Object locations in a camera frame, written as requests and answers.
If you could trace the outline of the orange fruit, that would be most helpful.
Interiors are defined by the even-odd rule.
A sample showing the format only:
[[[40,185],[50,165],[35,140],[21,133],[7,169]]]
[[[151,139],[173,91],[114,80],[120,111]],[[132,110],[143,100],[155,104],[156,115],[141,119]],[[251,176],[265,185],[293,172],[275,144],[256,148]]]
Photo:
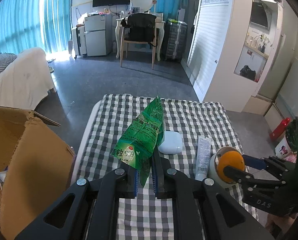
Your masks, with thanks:
[[[235,150],[230,150],[225,152],[221,157],[218,159],[217,165],[217,174],[220,179],[226,183],[233,183],[234,181],[227,177],[224,174],[224,168],[227,166],[231,166],[236,168],[240,171],[245,171],[245,163],[242,157],[242,154]]]

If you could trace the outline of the green foil packet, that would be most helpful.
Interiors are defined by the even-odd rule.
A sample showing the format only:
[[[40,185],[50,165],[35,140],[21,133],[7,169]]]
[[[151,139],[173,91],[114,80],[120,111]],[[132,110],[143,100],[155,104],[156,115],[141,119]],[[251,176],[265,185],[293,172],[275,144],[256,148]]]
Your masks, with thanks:
[[[150,158],[164,140],[164,110],[160,96],[156,96],[131,122],[120,137],[111,155],[139,172],[141,186],[150,175]]]

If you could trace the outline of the light blue case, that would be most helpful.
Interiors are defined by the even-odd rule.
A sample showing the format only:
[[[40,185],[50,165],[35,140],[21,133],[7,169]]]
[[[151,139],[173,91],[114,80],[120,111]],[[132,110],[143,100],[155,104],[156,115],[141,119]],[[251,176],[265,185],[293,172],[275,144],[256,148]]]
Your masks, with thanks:
[[[158,146],[160,153],[168,155],[180,154],[182,149],[183,136],[175,131],[166,131],[163,142]]]

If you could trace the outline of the beige tape roll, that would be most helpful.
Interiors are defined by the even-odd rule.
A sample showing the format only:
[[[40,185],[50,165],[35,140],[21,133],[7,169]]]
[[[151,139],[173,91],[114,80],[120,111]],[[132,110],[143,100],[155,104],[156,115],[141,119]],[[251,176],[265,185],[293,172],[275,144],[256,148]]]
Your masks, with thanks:
[[[238,170],[245,170],[244,160],[242,154],[236,148],[225,146],[220,148],[216,154],[210,158],[208,178],[213,179],[221,187],[229,188],[237,184],[224,174],[225,166],[231,165]]]

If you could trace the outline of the white mini fridge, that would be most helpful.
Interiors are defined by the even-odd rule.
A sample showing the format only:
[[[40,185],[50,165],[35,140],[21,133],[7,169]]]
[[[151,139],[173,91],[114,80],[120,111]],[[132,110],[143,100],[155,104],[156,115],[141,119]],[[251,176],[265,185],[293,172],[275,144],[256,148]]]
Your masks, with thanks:
[[[97,14],[84,19],[88,56],[106,56],[112,52],[112,15]]]

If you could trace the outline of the blue window curtain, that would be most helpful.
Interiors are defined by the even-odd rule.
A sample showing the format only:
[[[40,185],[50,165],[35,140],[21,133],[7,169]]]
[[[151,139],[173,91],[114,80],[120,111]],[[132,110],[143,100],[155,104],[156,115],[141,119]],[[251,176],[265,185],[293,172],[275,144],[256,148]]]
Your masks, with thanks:
[[[2,0],[0,53],[39,47],[47,54],[68,49],[72,0]]]

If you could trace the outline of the black suitcase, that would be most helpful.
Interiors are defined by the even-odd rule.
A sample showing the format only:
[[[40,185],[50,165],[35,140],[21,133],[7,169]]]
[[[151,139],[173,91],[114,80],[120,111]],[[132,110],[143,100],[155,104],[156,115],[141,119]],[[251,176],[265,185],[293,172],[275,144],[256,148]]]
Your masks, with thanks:
[[[168,19],[165,24],[165,34],[161,47],[163,60],[181,61],[186,46],[188,24],[174,19]]]

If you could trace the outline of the brown cardboard box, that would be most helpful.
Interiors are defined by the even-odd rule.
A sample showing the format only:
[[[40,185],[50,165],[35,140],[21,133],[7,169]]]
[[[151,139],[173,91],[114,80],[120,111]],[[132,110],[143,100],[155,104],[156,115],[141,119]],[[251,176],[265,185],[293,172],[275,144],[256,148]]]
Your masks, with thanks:
[[[34,110],[0,106],[0,231],[14,239],[70,184],[74,151],[50,129],[59,124]]]

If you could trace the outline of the wooden chair with black bag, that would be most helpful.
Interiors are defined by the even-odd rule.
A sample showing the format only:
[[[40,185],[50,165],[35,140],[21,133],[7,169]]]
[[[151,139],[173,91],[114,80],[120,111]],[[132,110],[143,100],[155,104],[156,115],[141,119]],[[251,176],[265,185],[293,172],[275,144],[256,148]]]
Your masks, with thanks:
[[[156,60],[157,27],[156,16],[152,14],[131,14],[121,20],[120,66],[123,62],[124,45],[149,44],[152,48],[152,69]]]

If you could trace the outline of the white covered sofa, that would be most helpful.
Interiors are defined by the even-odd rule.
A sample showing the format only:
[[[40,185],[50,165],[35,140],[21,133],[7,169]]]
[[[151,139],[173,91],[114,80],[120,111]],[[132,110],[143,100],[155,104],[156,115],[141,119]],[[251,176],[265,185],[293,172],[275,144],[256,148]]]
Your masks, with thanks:
[[[56,87],[39,47],[22,51],[0,73],[0,106],[34,110],[51,90]]]

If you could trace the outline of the checkered tablecloth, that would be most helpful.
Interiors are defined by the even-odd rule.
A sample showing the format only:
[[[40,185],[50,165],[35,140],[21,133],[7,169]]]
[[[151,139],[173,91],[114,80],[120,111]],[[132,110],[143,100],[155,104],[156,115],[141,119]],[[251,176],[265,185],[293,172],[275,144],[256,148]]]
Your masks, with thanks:
[[[106,94],[93,107],[74,167],[75,178],[96,180],[119,166],[110,153],[131,122],[151,102],[129,94]],[[225,146],[242,151],[242,146],[220,103],[163,99],[165,140],[160,153],[173,168],[195,177],[199,138],[210,141],[210,153]],[[171,200],[154,196],[152,180],[138,188],[134,199],[118,205],[117,239],[173,239]]]

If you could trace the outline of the floral tissue pack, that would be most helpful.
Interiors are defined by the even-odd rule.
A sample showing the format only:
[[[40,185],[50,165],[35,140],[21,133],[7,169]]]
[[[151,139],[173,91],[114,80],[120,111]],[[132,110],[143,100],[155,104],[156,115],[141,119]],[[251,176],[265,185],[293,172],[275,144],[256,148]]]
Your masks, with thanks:
[[[3,184],[5,182],[7,171],[8,171],[8,166],[6,166],[3,171],[0,171],[0,189],[2,189]]]

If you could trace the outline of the white tube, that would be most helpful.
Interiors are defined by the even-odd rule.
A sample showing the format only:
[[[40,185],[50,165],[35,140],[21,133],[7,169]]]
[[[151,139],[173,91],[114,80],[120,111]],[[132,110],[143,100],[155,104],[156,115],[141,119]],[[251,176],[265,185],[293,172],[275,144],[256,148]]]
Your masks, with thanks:
[[[195,180],[204,180],[209,171],[211,158],[211,140],[202,135],[198,137],[196,166],[195,166]]]

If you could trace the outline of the white small cabinet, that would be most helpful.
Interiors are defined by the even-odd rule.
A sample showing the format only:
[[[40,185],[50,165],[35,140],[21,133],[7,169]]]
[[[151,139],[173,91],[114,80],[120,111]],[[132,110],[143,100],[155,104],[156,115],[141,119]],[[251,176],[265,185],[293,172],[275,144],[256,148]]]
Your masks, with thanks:
[[[73,40],[73,48],[76,59],[77,56],[85,56],[87,54],[86,49],[86,41],[85,41],[85,26],[77,25],[76,27],[71,29],[72,32],[72,40]]]

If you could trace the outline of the white sliding wardrobe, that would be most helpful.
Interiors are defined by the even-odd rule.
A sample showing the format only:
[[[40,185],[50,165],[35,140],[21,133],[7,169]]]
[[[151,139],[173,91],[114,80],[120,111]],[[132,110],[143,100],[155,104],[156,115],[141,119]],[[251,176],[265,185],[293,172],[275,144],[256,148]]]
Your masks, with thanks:
[[[200,102],[205,100],[227,34],[233,0],[199,0],[187,67]]]

